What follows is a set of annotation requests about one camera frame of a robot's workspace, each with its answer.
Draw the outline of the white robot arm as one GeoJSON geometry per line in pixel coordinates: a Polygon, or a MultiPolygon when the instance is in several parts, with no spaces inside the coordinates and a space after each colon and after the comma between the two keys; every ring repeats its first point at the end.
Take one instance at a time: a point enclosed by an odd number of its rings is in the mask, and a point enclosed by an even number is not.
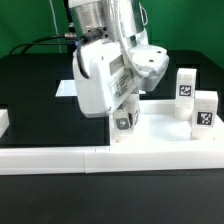
{"type": "Polygon", "coordinates": [[[144,30],[139,0],[68,0],[68,5],[78,31],[72,68],[81,112],[88,118],[111,116],[120,130],[132,128],[142,77],[131,58],[144,30]]]}

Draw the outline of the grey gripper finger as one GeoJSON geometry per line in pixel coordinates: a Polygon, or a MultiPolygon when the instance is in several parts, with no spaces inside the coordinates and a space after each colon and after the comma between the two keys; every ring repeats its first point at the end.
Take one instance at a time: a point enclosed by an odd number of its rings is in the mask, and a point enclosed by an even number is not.
{"type": "Polygon", "coordinates": [[[130,127],[129,120],[127,118],[117,118],[116,126],[119,130],[127,130],[130,127]]]}

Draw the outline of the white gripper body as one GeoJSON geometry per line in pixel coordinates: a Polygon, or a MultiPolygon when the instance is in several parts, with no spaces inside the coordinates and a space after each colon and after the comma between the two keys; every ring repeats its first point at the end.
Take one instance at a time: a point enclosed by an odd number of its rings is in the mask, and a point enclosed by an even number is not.
{"type": "Polygon", "coordinates": [[[118,42],[82,46],[74,53],[73,76],[80,110],[88,118],[111,115],[137,87],[118,42]]]}

